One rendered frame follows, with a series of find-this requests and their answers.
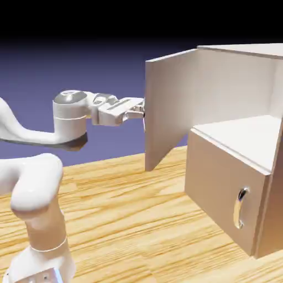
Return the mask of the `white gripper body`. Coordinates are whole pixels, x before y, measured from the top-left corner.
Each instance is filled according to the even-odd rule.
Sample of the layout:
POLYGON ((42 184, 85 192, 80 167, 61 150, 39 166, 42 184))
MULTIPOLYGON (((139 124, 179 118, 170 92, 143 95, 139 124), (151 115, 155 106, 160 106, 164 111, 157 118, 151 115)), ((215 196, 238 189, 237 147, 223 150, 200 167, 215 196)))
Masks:
POLYGON ((145 104, 143 98, 125 97, 114 103, 109 102, 99 106, 98 108, 98 124, 104 126, 118 126, 123 122, 123 115, 127 111, 132 111, 132 108, 138 104, 145 104))

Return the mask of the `beige cabinet door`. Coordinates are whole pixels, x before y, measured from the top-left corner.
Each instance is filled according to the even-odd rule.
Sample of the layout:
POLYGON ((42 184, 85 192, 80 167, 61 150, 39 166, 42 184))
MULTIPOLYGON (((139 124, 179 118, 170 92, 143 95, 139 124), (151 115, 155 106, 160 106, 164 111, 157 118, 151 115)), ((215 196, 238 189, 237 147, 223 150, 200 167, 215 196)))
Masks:
POLYGON ((188 91, 197 49, 145 62, 145 170, 151 171, 188 132, 188 91))
POLYGON ((220 145, 196 129, 188 135, 185 192, 248 255, 255 255, 261 200, 270 172, 220 145), (239 190, 250 188, 242 205, 244 225, 233 223, 239 190))

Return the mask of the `beige wooden cabinet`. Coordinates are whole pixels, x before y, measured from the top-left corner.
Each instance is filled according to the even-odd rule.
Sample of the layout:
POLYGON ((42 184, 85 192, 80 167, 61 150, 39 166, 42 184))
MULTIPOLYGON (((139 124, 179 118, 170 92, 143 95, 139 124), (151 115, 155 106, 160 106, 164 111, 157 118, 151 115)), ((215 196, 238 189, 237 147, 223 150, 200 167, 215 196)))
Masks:
POLYGON ((283 44, 200 46, 192 94, 191 129, 270 172, 253 257, 283 250, 283 44))

